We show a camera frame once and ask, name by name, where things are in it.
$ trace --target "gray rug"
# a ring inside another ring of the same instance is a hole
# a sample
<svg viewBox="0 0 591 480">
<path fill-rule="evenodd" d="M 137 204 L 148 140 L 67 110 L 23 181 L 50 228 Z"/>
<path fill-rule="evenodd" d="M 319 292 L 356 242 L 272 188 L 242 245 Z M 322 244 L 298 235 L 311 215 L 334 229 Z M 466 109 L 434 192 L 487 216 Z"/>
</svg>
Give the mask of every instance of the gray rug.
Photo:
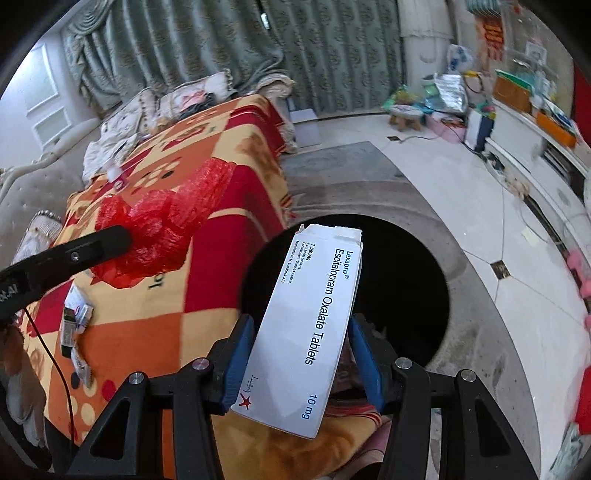
<svg viewBox="0 0 591 480">
<path fill-rule="evenodd" d="M 443 271 L 450 294 L 449 326 L 427 368 L 456 375 L 470 368 L 484 382 L 540 473 L 540 438 L 530 389 L 513 341 L 464 252 L 418 190 L 370 142 L 286 155 L 282 166 L 294 198 L 294 223 L 335 213 L 392 222 L 419 239 Z M 431 461 L 436 479 L 441 417 L 431 418 Z"/>
</svg>

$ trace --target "blue gripper pad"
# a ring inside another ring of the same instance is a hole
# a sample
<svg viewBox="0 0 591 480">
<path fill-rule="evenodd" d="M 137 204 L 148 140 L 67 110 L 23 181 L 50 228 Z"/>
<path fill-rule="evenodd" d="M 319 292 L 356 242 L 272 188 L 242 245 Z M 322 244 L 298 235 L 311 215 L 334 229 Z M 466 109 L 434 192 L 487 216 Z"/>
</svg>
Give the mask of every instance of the blue gripper pad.
<svg viewBox="0 0 591 480">
<path fill-rule="evenodd" d="M 368 342 L 355 316 L 349 320 L 348 331 L 349 343 L 351 344 L 351 350 L 353 350 L 353 356 L 355 357 L 355 362 L 357 363 L 357 368 L 363 381 L 368 402 L 374 405 L 378 412 L 382 413 L 386 402 L 384 388 L 387 388 L 387 379 L 379 368 L 375 355 L 372 352 L 372 346 Z"/>
<path fill-rule="evenodd" d="M 244 377 L 254 339 L 255 322 L 248 315 L 241 337 L 236 344 L 236 348 L 225 372 L 224 395 L 222 398 L 222 405 L 225 412 L 228 412 L 229 408 L 234 405 L 238 392 L 240 391 L 240 385 L 242 384 L 242 378 Z"/>
</svg>

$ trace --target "patterned curtain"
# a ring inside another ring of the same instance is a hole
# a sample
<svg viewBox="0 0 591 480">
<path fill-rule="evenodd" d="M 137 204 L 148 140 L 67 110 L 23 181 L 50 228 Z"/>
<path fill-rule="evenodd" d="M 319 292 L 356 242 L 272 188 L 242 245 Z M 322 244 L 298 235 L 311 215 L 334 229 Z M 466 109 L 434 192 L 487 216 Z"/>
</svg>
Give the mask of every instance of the patterned curtain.
<svg viewBox="0 0 591 480">
<path fill-rule="evenodd" d="M 296 81 L 316 113 L 381 105 L 402 80 L 397 0 L 262 0 Z"/>
<path fill-rule="evenodd" d="M 256 0 L 95 0 L 62 32 L 82 95 L 99 112 L 145 87 L 174 87 L 229 68 L 247 90 L 283 59 Z"/>
</svg>

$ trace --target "tufted headboard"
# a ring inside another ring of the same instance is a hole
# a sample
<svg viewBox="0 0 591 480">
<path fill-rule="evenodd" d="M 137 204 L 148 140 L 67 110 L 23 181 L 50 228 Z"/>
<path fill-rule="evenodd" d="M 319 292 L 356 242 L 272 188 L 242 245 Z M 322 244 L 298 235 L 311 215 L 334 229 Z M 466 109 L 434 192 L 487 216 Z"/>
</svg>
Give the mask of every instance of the tufted headboard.
<svg viewBox="0 0 591 480">
<path fill-rule="evenodd" d="M 68 197 L 82 190 L 84 153 L 100 137 L 99 121 L 72 128 L 45 160 L 12 170 L 0 189 L 0 269 L 10 265 L 33 216 L 66 212 Z"/>
</svg>

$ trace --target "silver bolt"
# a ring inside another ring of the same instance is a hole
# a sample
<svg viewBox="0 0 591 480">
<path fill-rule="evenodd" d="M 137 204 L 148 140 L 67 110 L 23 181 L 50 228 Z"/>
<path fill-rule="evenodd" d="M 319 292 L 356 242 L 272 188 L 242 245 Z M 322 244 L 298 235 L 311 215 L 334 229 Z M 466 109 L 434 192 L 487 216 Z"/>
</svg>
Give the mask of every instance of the silver bolt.
<svg viewBox="0 0 591 480">
<path fill-rule="evenodd" d="M 462 370 L 461 375 L 467 382 L 474 382 L 476 380 L 476 374 L 472 370 Z"/>
<path fill-rule="evenodd" d="M 412 360 L 410 358 L 406 358 L 405 356 L 399 356 L 395 363 L 398 368 L 402 368 L 403 370 L 408 370 L 413 365 Z"/>
<path fill-rule="evenodd" d="M 144 381 L 144 374 L 142 372 L 135 372 L 129 376 L 129 383 L 138 385 Z"/>
<path fill-rule="evenodd" d="M 209 367 L 209 360 L 207 358 L 201 357 L 193 360 L 193 368 L 195 370 L 205 370 Z"/>
</svg>

